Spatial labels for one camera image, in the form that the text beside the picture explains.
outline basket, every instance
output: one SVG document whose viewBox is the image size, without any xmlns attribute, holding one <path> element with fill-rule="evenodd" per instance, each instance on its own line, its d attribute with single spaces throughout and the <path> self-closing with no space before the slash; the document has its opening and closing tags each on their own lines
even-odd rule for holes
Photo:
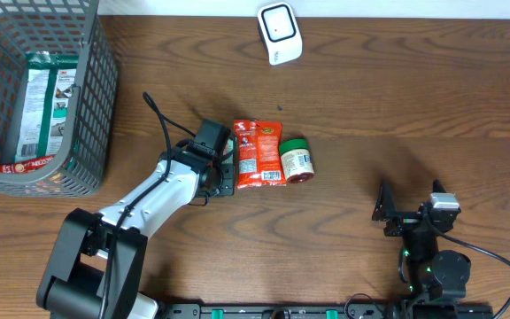
<svg viewBox="0 0 510 319">
<path fill-rule="evenodd" d="M 98 1 L 0 0 L 0 164 L 14 161 L 29 52 L 78 55 L 62 144 L 46 166 L 0 173 L 12 196 L 79 197 L 102 182 L 118 70 L 97 17 Z"/>
</svg>

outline white background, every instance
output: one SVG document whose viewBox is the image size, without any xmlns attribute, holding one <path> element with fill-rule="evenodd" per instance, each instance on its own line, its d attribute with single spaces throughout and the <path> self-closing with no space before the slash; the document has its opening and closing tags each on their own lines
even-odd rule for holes
<svg viewBox="0 0 510 319">
<path fill-rule="evenodd" d="M 100 14 L 255 17 L 278 1 L 101 0 Z M 298 17 L 510 19 L 510 0 L 290 0 Z"/>
</svg>

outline black square outline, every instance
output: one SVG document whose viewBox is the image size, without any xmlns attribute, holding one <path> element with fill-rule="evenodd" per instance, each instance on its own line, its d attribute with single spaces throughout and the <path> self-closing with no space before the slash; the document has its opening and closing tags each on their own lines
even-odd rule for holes
<svg viewBox="0 0 510 319">
<path fill-rule="evenodd" d="M 289 14 L 290 24 L 292 25 L 292 30 L 294 32 L 292 33 L 292 35 L 285 36 L 285 37 L 277 39 L 277 40 L 273 40 L 273 39 L 271 39 L 271 35 L 269 34 L 269 29 L 267 27 L 267 22 L 265 21 L 265 12 L 273 10 L 273 9 L 276 9 L 276 8 L 280 8 L 280 7 L 285 7 L 287 9 L 287 13 Z M 274 7 L 266 8 L 265 10 L 263 10 L 261 12 L 261 19 L 263 20 L 263 27 L 265 27 L 265 31 L 267 31 L 267 38 L 272 43 L 278 43 L 278 42 L 280 42 L 282 40 L 287 40 L 287 39 L 290 39 L 290 38 L 294 37 L 295 35 L 297 35 L 297 28 L 294 25 L 294 20 L 292 19 L 292 16 L 290 15 L 290 9 L 289 9 L 289 7 L 286 4 L 279 4 L 279 5 L 276 5 Z"/>
</svg>

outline green connector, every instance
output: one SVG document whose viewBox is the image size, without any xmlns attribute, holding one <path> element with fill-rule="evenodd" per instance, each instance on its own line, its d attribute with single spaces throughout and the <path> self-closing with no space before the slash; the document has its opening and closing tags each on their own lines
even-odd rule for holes
<svg viewBox="0 0 510 319">
<path fill-rule="evenodd" d="M 223 319 L 223 310 L 212 310 L 212 319 Z"/>
<path fill-rule="evenodd" d="M 337 319 L 337 311 L 335 310 L 326 311 L 326 319 Z"/>
</svg>

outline wooden table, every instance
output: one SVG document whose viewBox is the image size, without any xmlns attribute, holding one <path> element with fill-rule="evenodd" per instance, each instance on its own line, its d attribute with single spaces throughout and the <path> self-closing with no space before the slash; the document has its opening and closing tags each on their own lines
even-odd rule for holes
<svg viewBox="0 0 510 319">
<path fill-rule="evenodd" d="M 151 173 L 165 142 L 144 90 L 192 129 L 203 118 L 281 121 L 283 139 L 307 138 L 317 172 L 180 209 L 149 243 L 146 294 L 207 303 L 399 295 L 401 241 L 371 222 L 383 177 L 403 209 L 440 178 L 463 207 L 451 235 L 510 259 L 510 21 L 300 19 L 304 54 L 278 67 L 255 19 L 102 22 L 121 69 L 104 186 L 80 199 L 0 195 L 0 318 L 47 316 L 35 292 L 66 214 L 108 206 Z M 498 310 L 510 268 L 440 247 L 472 260 L 467 300 Z"/>
</svg>

